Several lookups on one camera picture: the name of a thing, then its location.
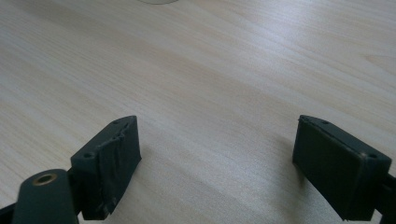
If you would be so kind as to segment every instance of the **black object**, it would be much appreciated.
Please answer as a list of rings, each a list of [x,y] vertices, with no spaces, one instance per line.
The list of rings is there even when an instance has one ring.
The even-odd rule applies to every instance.
[[[396,223],[396,181],[391,159],[330,122],[301,115],[293,162],[346,220]]]
[[[111,214],[140,162],[136,116],[108,124],[72,158],[69,171],[48,170],[21,184],[18,201],[0,210],[0,224],[74,224]]]

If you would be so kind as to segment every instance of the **wooden table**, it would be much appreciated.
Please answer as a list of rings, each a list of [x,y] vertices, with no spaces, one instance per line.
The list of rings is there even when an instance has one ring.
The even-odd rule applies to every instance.
[[[128,115],[143,160],[80,223],[342,223],[291,163],[301,114],[396,159],[394,1],[0,3],[0,206]]]

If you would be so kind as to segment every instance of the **table surface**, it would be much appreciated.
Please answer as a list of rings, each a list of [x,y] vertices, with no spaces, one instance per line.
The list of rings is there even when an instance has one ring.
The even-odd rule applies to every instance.
[[[80,223],[342,223],[291,163],[301,114],[396,159],[394,1],[0,4],[0,206],[129,115],[143,160]]]

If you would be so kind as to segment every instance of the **light wood surface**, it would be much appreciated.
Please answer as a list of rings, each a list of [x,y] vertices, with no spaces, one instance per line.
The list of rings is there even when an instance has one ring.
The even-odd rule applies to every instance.
[[[395,111],[394,1],[0,1],[0,206],[137,115],[103,223],[342,223],[291,163],[297,119],[396,160]]]

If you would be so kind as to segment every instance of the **screw hole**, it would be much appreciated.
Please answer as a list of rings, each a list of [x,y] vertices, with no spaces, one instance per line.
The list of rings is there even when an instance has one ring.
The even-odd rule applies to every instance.
[[[43,185],[49,184],[50,182],[55,180],[56,177],[57,177],[56,174],[45,174],[45,175],[39,176],[38,178],[36,178],[33,181],[33,185],[35,185],[35,186],[43,186]]]
[[[89,159],[89,158],[92,158],[93,157],[93,154],[90,152],[90,153],[85,153],[84,154],[84,158],[85,159]]]

